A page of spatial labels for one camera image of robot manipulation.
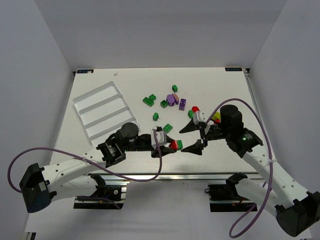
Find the red sloped lego brick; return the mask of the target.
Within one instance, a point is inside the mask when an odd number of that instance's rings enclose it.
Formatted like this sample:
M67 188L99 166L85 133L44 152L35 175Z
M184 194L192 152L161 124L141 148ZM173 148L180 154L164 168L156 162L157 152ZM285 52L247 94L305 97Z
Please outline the red sloped lego brick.
M178 143L176 140L173 140L170 144L169 147L173 150L177 150L179 148Z

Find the green small lego brick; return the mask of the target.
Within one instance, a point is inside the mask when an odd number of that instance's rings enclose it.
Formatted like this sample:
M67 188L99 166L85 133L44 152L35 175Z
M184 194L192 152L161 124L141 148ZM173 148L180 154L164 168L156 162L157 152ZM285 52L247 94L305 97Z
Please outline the green small lego brick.
M175 141L175 149L180 151L183 149L183 142L182 140L176 140Z

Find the green rounded lego brick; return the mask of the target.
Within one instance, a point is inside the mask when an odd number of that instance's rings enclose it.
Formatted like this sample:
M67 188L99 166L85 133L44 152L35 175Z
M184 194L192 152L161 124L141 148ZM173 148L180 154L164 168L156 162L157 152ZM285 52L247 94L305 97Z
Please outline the green rounded lego brick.
M189 117L190 119L193 118L193 114L194 114L194 112L193 112L192 110L189 110L188 113L187 113L187 115L188 115L188 117Z

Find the red rounded lego brick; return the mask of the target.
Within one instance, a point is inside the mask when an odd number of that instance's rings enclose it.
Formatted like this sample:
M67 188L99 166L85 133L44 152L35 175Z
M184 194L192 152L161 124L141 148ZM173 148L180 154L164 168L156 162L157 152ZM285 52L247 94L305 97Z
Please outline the red rounded lego brick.
M193 106L191 108L191 110L195 113L195 112L199 111L199 108L197 106Z

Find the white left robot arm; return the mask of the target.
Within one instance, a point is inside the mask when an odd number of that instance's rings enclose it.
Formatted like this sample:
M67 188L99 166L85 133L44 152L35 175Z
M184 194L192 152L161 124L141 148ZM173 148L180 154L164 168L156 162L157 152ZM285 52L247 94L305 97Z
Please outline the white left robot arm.
M162 127L140 135L138 126L129 122L81 156L72 153L69 160L42 167L34 163L19 183L26 210L36 213L53 201L73 197L116 204L121 200L121 190L108 186L103 177L94 172L124 161L126 152L150 152L152 158L161 159L176 152L170 147L173 142Z

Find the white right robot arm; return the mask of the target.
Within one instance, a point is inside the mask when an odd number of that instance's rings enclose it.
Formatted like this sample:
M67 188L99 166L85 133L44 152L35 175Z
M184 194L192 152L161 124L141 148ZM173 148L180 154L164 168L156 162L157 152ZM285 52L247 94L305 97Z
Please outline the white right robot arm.
M317 223L320 220L320 193L311 193L295 181L275 158L269 159L263 141L244 127L242 113L235 105L222 106L220 117L217 124L209 124L205 122L203 112L193 113L180 133L199 131L200 139L182 151L201 155L209 141L224 139L227 146L267 182L267 187L263 188L247 175L235 173L226 179L225 184L231 197L242 197L263 207L291 237L297 237Z

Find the green flat square brick lower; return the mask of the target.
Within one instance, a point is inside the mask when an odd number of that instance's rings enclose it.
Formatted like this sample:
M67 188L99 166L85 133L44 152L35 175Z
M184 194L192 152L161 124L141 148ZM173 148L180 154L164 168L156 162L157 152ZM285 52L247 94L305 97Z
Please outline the green flat square brick lower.
M169 123L167 123L167 124L163 127L163 131L164 131L165 133L169 133L172 129L173 129L173 126L170 125Z

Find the green flat long brick lower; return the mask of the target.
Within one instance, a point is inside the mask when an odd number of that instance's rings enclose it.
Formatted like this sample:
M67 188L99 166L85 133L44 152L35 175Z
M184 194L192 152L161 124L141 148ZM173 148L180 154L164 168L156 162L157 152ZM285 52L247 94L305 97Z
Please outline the green flat long brick lower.
M155 113L153 114L153 116L152 116L152 119L153 119L154 121L157 121L157 120L159 119L159 114L158 114L157 112L155 112Z

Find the green square brick middle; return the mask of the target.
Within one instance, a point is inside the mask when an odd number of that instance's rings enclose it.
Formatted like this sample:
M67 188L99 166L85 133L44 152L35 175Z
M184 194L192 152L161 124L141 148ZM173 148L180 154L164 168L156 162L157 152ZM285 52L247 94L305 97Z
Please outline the green square brick middle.
M163 108L166 108L168 105L169 105L169 103L166 100L162 100L160 102L160 106L163 107Z

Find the white divided sorting tray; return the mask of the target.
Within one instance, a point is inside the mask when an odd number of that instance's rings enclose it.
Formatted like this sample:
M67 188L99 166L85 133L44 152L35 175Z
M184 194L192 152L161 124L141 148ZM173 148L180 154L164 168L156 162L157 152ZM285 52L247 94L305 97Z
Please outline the white divided sorting tray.
M75 97L72 103L93 147L104 143L124 124L138 124L113 81Z

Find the green flat brick far left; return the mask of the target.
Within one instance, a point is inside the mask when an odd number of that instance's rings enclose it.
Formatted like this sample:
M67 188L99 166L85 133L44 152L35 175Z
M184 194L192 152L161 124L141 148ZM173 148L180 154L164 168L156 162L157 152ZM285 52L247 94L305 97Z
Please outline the green flat brick far left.
M152 107L154 105L154 101L149 99L148 97L144 97L142 102L148 105L149 107Z

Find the green small brick top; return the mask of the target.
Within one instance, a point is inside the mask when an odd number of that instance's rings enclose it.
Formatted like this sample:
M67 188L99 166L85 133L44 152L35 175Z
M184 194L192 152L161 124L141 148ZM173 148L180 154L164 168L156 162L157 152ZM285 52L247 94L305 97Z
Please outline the green small brick top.
M174 93L176 93L178 91L178 87L176 85L172 85L172 90Z

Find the green square brick upper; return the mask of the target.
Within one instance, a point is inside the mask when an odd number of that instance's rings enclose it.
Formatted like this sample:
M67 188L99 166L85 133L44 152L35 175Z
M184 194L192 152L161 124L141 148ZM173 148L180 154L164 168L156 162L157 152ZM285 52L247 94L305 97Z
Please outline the green square brick upper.
M152 101L154 101L154 100L156 100L156 96L155 96L154 94L151 94L151 95L149 96L149 99L152 100Z

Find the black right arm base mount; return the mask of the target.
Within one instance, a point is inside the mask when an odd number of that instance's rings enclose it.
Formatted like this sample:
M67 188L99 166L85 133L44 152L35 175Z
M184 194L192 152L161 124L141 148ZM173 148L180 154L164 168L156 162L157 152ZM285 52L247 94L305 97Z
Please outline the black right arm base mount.
M245 213L250 209L256 212L258 210L257 205L240 196L236 190L236 184L247 178L245 174L237 172L227 178L224 184L209 184L204 192L209 196L210 212Z

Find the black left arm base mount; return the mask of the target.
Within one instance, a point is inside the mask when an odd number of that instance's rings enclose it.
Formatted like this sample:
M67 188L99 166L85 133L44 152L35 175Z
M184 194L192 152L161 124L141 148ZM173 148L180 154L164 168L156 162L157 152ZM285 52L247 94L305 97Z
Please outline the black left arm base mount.
M128 181L117 180L104 174L89 174L79 178L89 189L74 200L74 209L83 210L121 210L124 206Z

